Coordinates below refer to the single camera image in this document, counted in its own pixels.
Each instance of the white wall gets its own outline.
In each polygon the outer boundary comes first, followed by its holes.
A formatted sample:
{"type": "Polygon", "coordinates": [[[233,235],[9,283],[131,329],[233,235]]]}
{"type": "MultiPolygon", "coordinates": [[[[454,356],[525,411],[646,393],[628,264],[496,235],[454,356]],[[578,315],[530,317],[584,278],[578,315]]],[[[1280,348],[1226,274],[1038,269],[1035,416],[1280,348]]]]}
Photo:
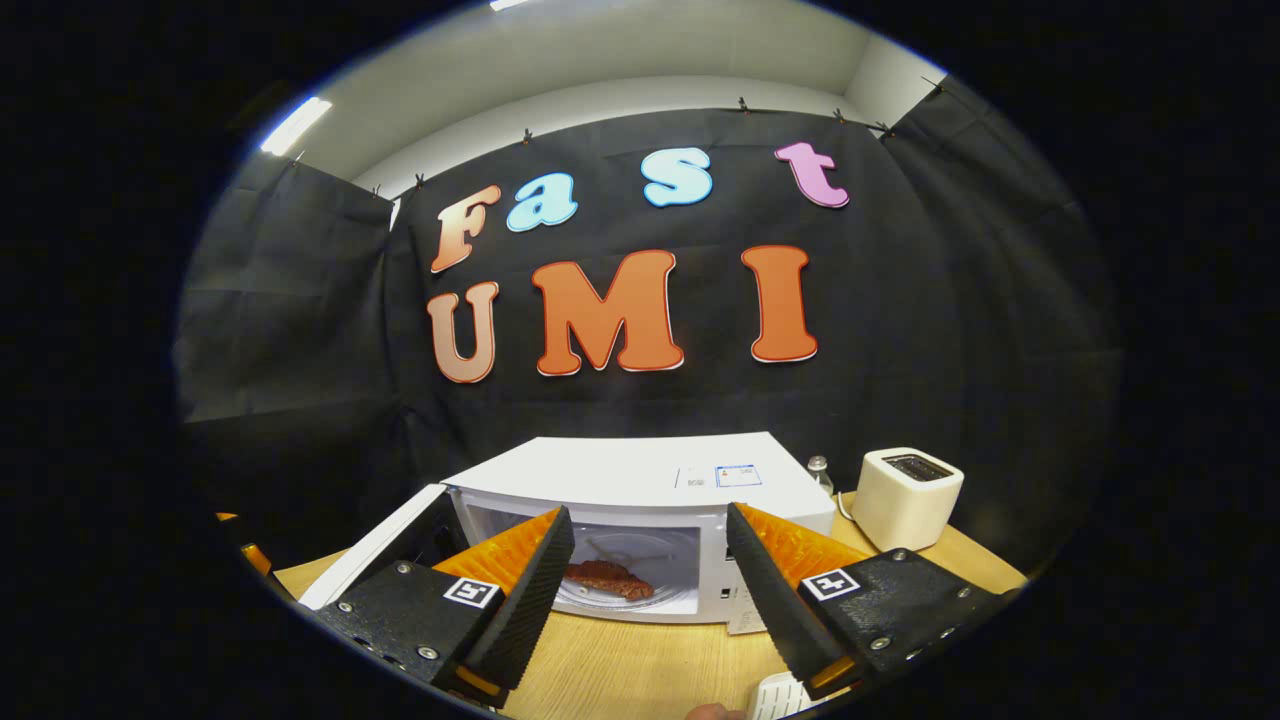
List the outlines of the white wall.
{"type": "Polygon", "coordinates": [[[845,99],[861,111],[865,122],[892,127],[933,90],[922,76],[942,82],[947,72],[881,35],[872,35],[845,99]]]}
{"type": "MultiPolygon", "coordinates": [[[[915,82],[924,85],[919,78],[915,82]]],[[[620,115],[737,108],[739,96],[746,99],[748,108],[760,110],[791,110],[829,118],[840,108],[847,119],[869,122],[847,97],[792,85],[712,76],[616,79],[557,90],[472,115],[381,160],[361,173],[355,183],[369,188],[381,184],[378,193],[394,197],[412,187],[413,173],[431,177],[518,142],[525,136],[525,128],[536,137],[620,115]]]]}

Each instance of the finger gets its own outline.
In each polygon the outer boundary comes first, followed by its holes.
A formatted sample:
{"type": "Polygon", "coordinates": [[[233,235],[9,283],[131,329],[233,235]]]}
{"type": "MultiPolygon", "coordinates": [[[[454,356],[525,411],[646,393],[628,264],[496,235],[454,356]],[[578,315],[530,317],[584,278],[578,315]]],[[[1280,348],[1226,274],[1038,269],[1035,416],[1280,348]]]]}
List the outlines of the finger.
{"type": "Polygon", "coordinates": [[[728,712],[724,706],[716,702],[712,705],[699,705],[685,715],[685,720],[726,720],[728,712]]]}

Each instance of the black cloth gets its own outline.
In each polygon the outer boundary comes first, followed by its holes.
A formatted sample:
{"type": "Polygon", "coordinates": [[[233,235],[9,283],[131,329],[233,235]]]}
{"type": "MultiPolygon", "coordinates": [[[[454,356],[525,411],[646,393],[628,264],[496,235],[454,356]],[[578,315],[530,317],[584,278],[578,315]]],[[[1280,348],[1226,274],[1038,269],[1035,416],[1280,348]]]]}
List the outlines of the black cloth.
{"type": "MultiPolygon", "coordinates": [[[[314,557],[422,484],[536,436],[769,430],[801,462],[826,455],[837,489],[854,489],[872,450],[955,464],[966,479],[952,524],[1038,568],[1079,520],[1103,451],[1119,360],[1110,296],[1052,170],[947,87],[879,141],[814,115],[724,110],[538,136],[411,188],[389,232],[387,204],[369,192],[256,159],[257,184],[241,183],[256,201],[229,191],[210,219],[178,341],[188,427],[219,469],[211,492],[227,511],[252,496],[262,523],[288,525],[288,539],[273,536],[287,555],[314,557]],[[797,141],[835,159],[827,177],[849,191],[845,208],[810,202],[773,156],[797,141]],[[684,146],[709,155],[710,195],[650,205],[641,160],[684,146]],[[573,177],[576,214],[508,231],[516,190],[552,172],[573,177]],[[471,255],[433,274],[436,215],[489,184],[502,199],[471,255]],[[740,255],[773,243],[810,258],[801,278],[819,350],[801,363],[750,355],[759,309],[740,255]],[[572,260],[603,295],[621,260],[648,249],[676,256],[668,299],[685,364],[628,373],[614,357],[603,372],[539,374],[532,272],[572,260]],[[242,284],[211,282],[230,268],[242,284]],[[457,384],[435,365],[425,304],[486,281],[500,287],[497,359],[483,382],[457,384]],[[230,487],[239,495],[219,489],[230,487]]],[[[470,305],[454,318],[470,356],[470,305]]]]}

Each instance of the pink letter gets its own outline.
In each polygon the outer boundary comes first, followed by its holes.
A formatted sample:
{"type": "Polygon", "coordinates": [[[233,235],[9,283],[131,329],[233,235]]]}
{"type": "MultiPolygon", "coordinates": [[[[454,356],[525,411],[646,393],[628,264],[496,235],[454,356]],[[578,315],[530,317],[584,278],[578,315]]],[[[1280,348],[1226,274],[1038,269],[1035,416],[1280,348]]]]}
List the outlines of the pink letter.
{"type": "Polygon", "coordinates": [[[849,202],[849,193],[827,184],[827,176],[822,172],[823,168],[835,168],[836,161],[814,152],[808,142],[787,145],[776,150],[773,156],[791,164],[800,192],[814,204],[823,208],[844,208],[849,202]]]}

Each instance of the table surface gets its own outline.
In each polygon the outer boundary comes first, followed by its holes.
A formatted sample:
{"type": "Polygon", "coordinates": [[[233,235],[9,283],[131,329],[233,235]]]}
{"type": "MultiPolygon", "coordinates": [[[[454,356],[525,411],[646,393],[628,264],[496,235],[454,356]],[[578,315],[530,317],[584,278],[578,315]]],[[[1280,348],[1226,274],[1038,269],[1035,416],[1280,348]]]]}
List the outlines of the table surface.
{"type": "MultiPolygon", "coordinates": [[[[847,509],[854,493],[845,495],[847,509]]],[[[831,536],[878,552],[838,514],[831,536]]],[[[293,597],[301,597],[343,552],[279,570],[275,577],[293,597]]],[[[1021,573],[950,525],[920,555],[993,593],[1027,583],[1021,573]]],[[[768,633],[730,635],[723,624],[650,625],[552,612],[502,715],[516,720],[684,720],[689,710],[710,702],[745,710],[760,680],[785,671],[768,633]]]]}

